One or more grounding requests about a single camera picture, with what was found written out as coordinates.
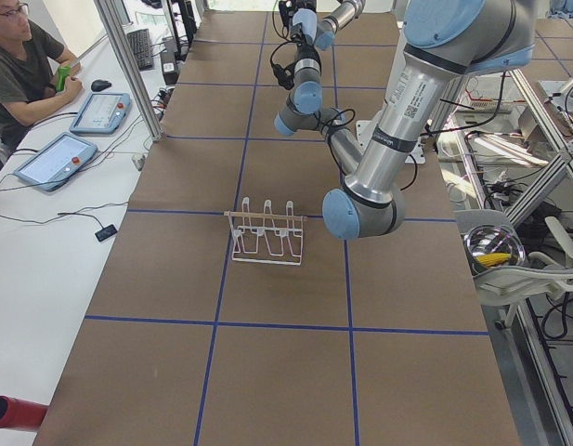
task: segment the black keyboard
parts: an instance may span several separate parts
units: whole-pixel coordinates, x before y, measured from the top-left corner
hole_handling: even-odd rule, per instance
[[[152,48],[150,46],[150,33],[147,29],[136,30],[126,34],[131,51],[136,56],[137,67],[147,70],[154,66],[152,61]]]

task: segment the computer mouse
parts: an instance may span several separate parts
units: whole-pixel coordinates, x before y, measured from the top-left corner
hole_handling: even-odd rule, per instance
[[[92,83],[90,87],[92,91],[102,91],[109,88],[112,84],[109,81],[105,81],[104,79],[97,79]]]

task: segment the yellow corn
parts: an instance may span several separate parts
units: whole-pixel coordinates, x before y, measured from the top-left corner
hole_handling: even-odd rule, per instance
[[[487,268],[497,267],[511,258],[507,253],[492,253],[478,256],[475,259]]]

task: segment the white table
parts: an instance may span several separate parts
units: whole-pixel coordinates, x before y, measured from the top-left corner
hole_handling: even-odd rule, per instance
[[[95,79],[107,79],[106,91],[130,93],[108,39],[82,60],[78,73],[85,91],[59,111],[77,112]],[[141,72],[153,98],[164,86],[159,58],[153,70]],[[122,126],[110,137],[87,137],[105,150],[139,118],[131,108]],[[68,131],[72,117],[56,118],[33,129],[20,148],[41,149],[61,132]],[[47,220],[58,212],[85,206],[124,203],[139,173],[131,158],[146,152],[148,130],[140,122],[126,142],[99,166],[74,177],[51,193],[35,188],[0,192],[0,214],[20,219]],[[29,152],[15,154],[0,173],[11,173]],[[4,179],[0,189],[23,186],[16,177]],[[89,212],[104,226],[118,229],[126,206]],[[94,233],[98,223],[85,216],[67,216],[47,225],[20,223],[0,218],[0,395],[51,401],[73,341],[112,247],[113,238],[100,243]],[[32,444],[33,433],[0,429],[0,446]]]

